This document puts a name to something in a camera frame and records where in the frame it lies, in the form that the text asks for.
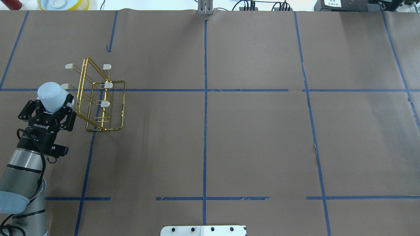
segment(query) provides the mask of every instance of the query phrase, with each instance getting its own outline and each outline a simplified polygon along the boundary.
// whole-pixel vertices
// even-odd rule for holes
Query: light blue joint cap
[[[0,213],[2,214],[20,214],[26,209],[28,203],[29,199],[22,195],[0,191]]]

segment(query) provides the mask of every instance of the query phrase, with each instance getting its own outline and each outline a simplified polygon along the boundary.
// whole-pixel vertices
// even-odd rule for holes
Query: sticker label
[[[326,6],[340,8],[341,7],[341,0],[324,0]]]

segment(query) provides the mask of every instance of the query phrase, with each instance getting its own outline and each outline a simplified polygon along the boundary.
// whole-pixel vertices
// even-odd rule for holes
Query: white cup
[[[47,82],[38,89],[38,97],[50,113],[63,106],[67,94],[68,92],[55,82]]]

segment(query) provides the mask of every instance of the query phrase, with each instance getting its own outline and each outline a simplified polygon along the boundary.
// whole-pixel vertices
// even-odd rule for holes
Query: blue tape line
[[[414,104],[413,104],[413,101],[411,99],[411,95],[410,95],[410,92],[408,90],[407,83],[406,83],[405,78],[404,78],[404,74],[402,73],[401,65],[399,64],[399,60],[398,60],[398,57],[397,57],[396,52],[395,52],[394,44],[392,43],[391,35],[389,34],[388,24],[386,23],[386,18],[385,18],[384,11],[382,11],[382,19],[383,19],[383,24],[385,25],[385,31],[386,31],[386,35],[388,36],[389,44],[391,45],[392,53],[394,54],[395,62],[398,66],[398,71],[399,71],[399,74],[401,76],[402,83],[404,84],[404,88],[405,88],[405,91],[407,93],[408,100],[410,102],[411,111],[413,112],[414,119],[416,120],[417,129],[420,132],[420,123],[419,123],[419,119],[417,117],[417,112],[416,112],[416,109],[414,108]]]
[[[306,200],[372,200],[372,199],[418,199],[420,196],[325,196],[306,197]]]
[[[38,89],[1,89],[1,91],[33,92],[33,91],[38,91]]]
[[[7,71],[9,70],[9,66],[10,66],[10,63],[12,62],[13,55],[15,54],[16,47],[18,46],[18,42],[19,42],[19,39],[21,38],[22,31],[24,30],[28,15],[29,15],[29,11],[27,10],[21,29],[19,30],[18,37],[16,38],[15,45],[13,46],[12,53],[10,54],[9,61],[7,62],[6,69],[4,70],[3,78],[1,79],[1,82],[0,82],[0,91],[2,90],[4,80],[6,79]]]
[[[202,201],[202,197],[157,197],[156,201]]]
[[[405,89],[309,89],[309,92],[405,92]]]
[[[203,225],[207,224],[207,20],[204,21]]]
[[[27,91],[38,91],[38,89],[2,89],[2,91],[27,92]],[[83,91],[90,92],[91,89],[84,89]],[[122,92],[124,91],[124,89],[108,89],[108,91]],[[205,92],[205,89],[126,89],[126,91],[127,92]],[[207,89],[207,92],[289,92],[289,90],[288,89]]]
[[[78,233],[79,233],[80,219],[81,219],[81,213],[82,213],[82,210],[83,210],[83,203],[84,203],[84,200],[85,200],[84,196],[86,194],[87,179],[89,177],[90,163],[91,163],[91,160],[92,160],[93,144],[95,142],[95,137],[96,137],[96,132],[93,132],[92,141],[90,143],[89,158],[87,160],[86,173],[84,175],[83,189],[82,189],[81,197],[80,197],[79,212],[77,214],[77,221],[76,221],[76,228],[74,230],[74,236],[77,236]]]
[[[126,89],[127,92],[204,92],[204,89]]]
[[[209,201],[238,201],[238,200],[250,200],[250,201],[265,201],[270,197],[207,197]]]
[[[312,108],[311,108],[311,102],[310,102],[310,97],[309,97],[308,82],[307,82],[307,78],[306,78],[305,68],[303,66],[303,53],[302,53],[302,44],[301,44],[301,41],[300,41],[299,25],[297,23],[296,11],[294,11],[293,13],[294,13],[294,22],[295,22],[295,25],[296,25],[297,42],[298,42],[298,45],[299,45],[300,62],[301,62],[301,65],[302,65],[302,73],[303,73],[304,83],[305,83],[305,91],[306,91],[306,99],[307,99],[307,103],[308,103],[309,118],[310,118],[310,121],[311,121],[312,136],[313,136],[313,140],[314,140],[314,144],[315,144],[316,159],[318,161],[318,176],[319,176],[319,182],[320,182],[320,185],[321,185],[321,194],[324,197],[325,196],[324,181],[323,181],[323,178],[322,178],[321,161],[319,159],[318,143],[317,143],[317,140],[316,140],[315,125],[314,125],[314,120],[313,120],[313,116],[312,116]],[[329,220],[329,217],[328,217],[328,209],[327,209],[327,201],[325,199],[323,199],[323,205],[324,205],[325,224],[327,226],[327,234],[328,234],[328,236],[331,236],[330,220]]]
[[[80,201],[80,197],[45,197],[46,201]],[[85,201],[110,201],[110,197],[85,197]]]
[[[112,49],[112,42],[114,41],[115,26],[117,24],[117,16],[118,16],[118,11],[116,10],[115,17],[114,17],[114,25],[112,26],[111,41],[109,42],[109,48],[108,48],[108,45],[106,46],[106,49],[108,50],[108,52],[111,52],[111,49]]]
[[[209,92],[288,92],[288,89],[208,89]]]
[[[80,201],[80,197],[45,197],[46,201]]]
[[[110,201],[110,197],[85,197],[85,201]]]
[[[265,201],[270,197],[206,197],[207,201]],[[202,201],[203,197],[157,197],[156,201]]]

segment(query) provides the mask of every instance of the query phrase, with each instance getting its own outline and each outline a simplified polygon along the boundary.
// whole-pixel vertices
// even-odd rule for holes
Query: red object
[[[1,0],[10,10],[19,10],[22,8],[22,3],[19,0]]]

